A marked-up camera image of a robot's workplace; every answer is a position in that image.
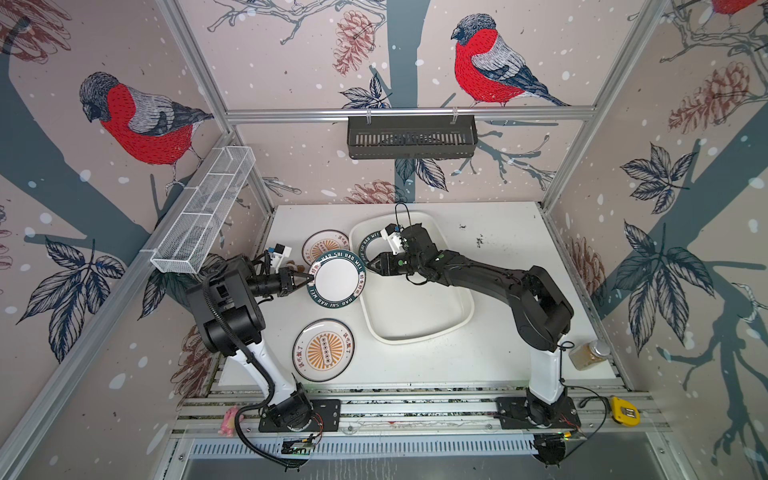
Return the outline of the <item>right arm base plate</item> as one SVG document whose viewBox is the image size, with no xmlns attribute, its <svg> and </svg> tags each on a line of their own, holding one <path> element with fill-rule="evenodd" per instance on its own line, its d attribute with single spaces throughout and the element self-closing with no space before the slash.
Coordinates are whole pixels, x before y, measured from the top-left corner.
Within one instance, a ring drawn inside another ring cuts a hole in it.
<svg viewBox="0 0 768 480">
<path fill-rule="evenodd" d="M 576 430 L 581 421 L 573 400 L 562 396 L 554 404 L 532 397 L 497 397 L 496 415 L 503 430 Z"/>
</svg>

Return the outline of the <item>green rim plate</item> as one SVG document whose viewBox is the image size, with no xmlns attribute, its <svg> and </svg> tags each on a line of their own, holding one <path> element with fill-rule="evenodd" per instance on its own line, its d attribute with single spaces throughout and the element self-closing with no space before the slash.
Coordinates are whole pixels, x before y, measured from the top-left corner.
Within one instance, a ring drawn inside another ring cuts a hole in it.
<svg viewBox="0 0 768 480">
<path fill-rule="evenodd" d="M 368 263 L 369 262 L 369 258 L 367 256 L 367 249 L 370 246 L 370 244 L 372 242 L 374 242 L 375 240 L 379 240 L 381 238 L 382 238 L 381 232 L 380 231 L 374 231 L 374 232 L 368 234 L 362 240 L 362 242 L 360 243 L 359 248 L 358 248 L 358 256 L 361 258 L 361 260 L 364 263 Z"/>
<path fill-rule="evenodd" d="M 365 288 L 367 276 L 361 258 L 341 249 L 321 254 L 309 273 L 313 276 L 307 285 L 311 300 L 328 309 L 343 308 L 356 301 Z"/>
</svg>

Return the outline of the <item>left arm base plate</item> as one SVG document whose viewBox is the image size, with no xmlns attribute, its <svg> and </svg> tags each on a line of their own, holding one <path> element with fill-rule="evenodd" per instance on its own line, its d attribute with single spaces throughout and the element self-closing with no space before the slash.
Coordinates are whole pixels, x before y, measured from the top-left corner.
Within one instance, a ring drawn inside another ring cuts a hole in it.
<svg viewBox="0 0 768 480">
<path fill-rule="evenodd" d="M 338 399 L 311 399 L 312 412 L 300 410 L 298 416 L 288 421 L 275 414 L 264 413 L 259 422 L 260 433 L 319 433 L 337 432 L 340 424 L 341 401 Z"/>
</svg>

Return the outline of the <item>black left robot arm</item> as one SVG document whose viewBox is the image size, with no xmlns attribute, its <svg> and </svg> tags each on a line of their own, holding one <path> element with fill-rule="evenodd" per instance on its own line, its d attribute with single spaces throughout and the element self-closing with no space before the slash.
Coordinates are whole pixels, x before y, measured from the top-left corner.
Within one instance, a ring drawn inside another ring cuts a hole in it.
<svg viewBox="0 0 768 480">
<path fill-rule="evenodd" d="M 262 414 L 278 428 L 305 428 L 314 409 L 301 383 L 268 347 L 260 305 L 313 280 L 313 275 L 288 267 L 272 272 L 266 253 L 254 261 L 238 255 L 211 267 L 201 283 L 186 292 L 204 346 L 244 367 L 264 395 Z"/>
</svg>

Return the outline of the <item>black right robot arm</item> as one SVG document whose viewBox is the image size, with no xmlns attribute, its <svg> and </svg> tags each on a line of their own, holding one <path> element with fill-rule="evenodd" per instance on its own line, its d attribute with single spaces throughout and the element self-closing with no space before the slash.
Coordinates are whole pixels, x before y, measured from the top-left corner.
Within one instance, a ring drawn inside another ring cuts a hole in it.
<svg viewBox="0 0 768 480">
<path fill-rule="evenodd" d="M 461 287 L 508 305 L 531 357 L 526 418 L 538 427 L 566 418 L 571 407 L 562 378 L 561 340 L 570 332 L 574 309 L 546 269 L 507 269 L 440 249 L 420 223 L 391 223 L 368 235 L 359 253 L 366 267 L 380 276 L 417 274 L 423 284 Z"/>
</svg>

